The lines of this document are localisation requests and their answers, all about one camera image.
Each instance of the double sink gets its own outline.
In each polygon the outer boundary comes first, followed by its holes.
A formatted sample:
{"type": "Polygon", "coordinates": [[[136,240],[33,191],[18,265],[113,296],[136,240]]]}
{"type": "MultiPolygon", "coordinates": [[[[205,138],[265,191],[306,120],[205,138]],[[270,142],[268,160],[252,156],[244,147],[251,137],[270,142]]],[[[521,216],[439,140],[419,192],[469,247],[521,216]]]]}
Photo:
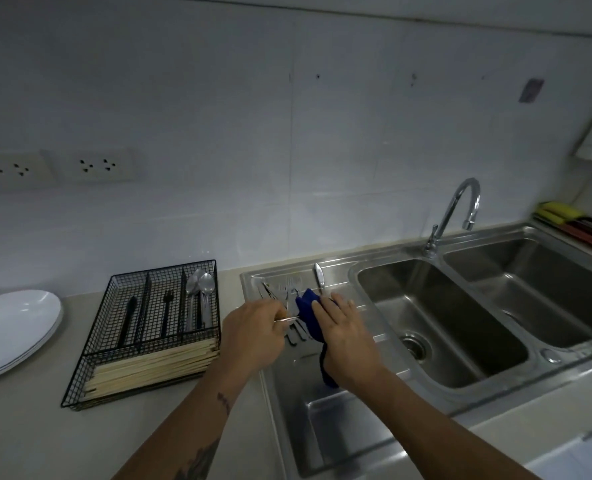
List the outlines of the double sink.
{"type": "MultiPolygon", "coordinates": [[[[473,426],[592,370],[592,257],[530,223],[241,275],[247,300],[296,290],[352,298],[387,367],[473,426]]],[[[292,326],[263,372],[287,479],[354,478],[405,452],[363,403],[324,385],[321,344],[292,326]]]]}

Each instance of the blue towel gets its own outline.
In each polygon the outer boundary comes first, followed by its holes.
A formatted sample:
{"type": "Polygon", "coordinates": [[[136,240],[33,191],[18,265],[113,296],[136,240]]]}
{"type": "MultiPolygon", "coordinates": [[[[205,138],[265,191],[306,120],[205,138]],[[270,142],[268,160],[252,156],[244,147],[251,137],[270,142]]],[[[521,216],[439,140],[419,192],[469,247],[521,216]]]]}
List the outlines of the blue towel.
{"type": "Polygon", "coordinates": [[[322,342],[323,344],[323,351],[320,353],[319,359],[320,372],[323,374],[323,382],[329,387],[337,388],[338,384],[332,379],[332,376],[327,374],[327,371],[325,371],[323,366],[325,354],[327,353],[327,343],[325,342],[323,331],[320,330],[316,315],[314,315],[314,310],[311,309],[311,304],[314,303],[314,301],[320,303],[320,297],[311,289],[307,288],[307,291],[305,291],[302,296],[296,298],[296,305],[298,305],[299,310],[298,316],[303,322],[305,322],[305,325],[307,325],[309,335],[311,335],[314,340],[322,342]]]}

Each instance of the white plate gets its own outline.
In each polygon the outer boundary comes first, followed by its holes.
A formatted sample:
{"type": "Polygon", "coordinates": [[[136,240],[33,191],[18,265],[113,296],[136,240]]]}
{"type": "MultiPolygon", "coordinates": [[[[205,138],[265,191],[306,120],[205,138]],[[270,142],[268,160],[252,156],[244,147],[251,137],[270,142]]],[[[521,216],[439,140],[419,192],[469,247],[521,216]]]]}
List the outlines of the white plate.
{"type": "Polygon", "coordinates": [[[38,350],[57,329],[62,313],[60,300],[48,291],[0,295],[0,374],[38,350]]]}

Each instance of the tattoo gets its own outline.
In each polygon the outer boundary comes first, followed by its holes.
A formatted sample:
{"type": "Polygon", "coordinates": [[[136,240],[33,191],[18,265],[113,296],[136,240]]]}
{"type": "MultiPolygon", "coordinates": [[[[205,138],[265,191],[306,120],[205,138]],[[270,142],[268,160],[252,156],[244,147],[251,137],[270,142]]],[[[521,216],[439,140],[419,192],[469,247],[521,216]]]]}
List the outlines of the tattoo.
{"type": "Polygon", "coordinates": [[[186,466],[187,472],[185,473],[181,468],[176,473],[173,480],[205,480],[211,467],[211,462],[214,459],[216,450],[218,449],[218,443],[220,438],[214,441],[211,445],[199,448],[196,452],[196,458],[190,461],[186,466]]]}
{"type": "Polygon", "coordinates": [[[223,406],[225,406],[225,409],[227,410],[227,416],[229,416],[229,411],[231,411],[231,405],[229,404],[227,397],[225,397],[224,394],[219,392],[216,398],[222,403],[223,406]]]}

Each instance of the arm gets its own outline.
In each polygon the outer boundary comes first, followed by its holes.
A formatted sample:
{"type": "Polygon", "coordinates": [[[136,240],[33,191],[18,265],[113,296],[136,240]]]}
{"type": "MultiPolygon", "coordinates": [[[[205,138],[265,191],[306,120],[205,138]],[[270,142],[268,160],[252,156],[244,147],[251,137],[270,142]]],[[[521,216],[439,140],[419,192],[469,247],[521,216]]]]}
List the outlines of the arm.
{"type": "Polygon", "coordinates": [[[452,421],[387,370],[356,306],[332,294],[314,303],[328,344],[325,370],[389,428],[425,480],[538,477],[452,421]]]}
{"type": "Polygon", "coordinates": [[[275,300],[245,303],[223,321],[221,354],[113,480],[204,480],[247,380],[284,347],[286,316],[275,300]]]}

